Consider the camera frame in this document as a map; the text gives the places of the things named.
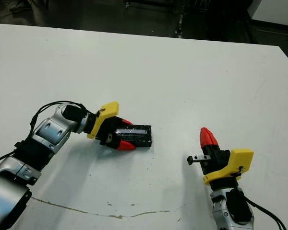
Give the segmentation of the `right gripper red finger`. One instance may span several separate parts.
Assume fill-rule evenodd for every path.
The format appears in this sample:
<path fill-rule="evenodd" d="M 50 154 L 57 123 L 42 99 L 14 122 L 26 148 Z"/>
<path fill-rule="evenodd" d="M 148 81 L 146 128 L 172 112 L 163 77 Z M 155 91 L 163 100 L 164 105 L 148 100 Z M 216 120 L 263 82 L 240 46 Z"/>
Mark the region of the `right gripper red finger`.
<path fill-rule="evenodd" d="M 209 137 L 207 150 L 208 150 L 209 156 L 211 158 L 216 159 L 219 156 L 221 149 L 213 133 L 209 129 L 207 130 L 207 132 L 208 132 L 208 137 Z"/>
<path fill-rule="evenodd" d="M 213 142 L 210 137 L 210 131 L 206 127 L 202 127 L 200 130 L 200 145 L 205 156 L 209 156 L 211 153 L 211 147 Z"/>

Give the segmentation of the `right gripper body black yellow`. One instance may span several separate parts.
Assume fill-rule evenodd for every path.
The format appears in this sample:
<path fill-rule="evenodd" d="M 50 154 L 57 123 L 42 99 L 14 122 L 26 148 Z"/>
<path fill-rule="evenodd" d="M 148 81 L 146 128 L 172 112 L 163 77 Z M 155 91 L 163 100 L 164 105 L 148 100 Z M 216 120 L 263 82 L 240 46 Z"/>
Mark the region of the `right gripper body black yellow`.
<path fill-rule="evenodd" d="M 189 165 L 200 163 L 203 182 L 212 190 L 235 188 L 243 173 L 251 166 L 254 152 L 250 149 L 221 150 L 202 148 L 203 155 L 188 156 Z"/>

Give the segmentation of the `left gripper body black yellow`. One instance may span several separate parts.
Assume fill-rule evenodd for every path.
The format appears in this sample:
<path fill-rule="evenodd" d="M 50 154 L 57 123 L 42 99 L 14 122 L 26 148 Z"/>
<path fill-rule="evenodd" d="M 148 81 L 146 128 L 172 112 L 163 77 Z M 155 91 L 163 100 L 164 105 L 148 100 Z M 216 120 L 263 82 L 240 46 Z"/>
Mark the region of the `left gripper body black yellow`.
<path fill-rule="evenodd" d="M 118 117 L 119 103 L 117 101 L 107 103 L 97 111 L 91 113 L 86 125 L 87 138 L 97 139 L 101 145 L 117 149 L 120 138 L 116 136 L 116 130 L 123 127 L 122 118 Z"/>

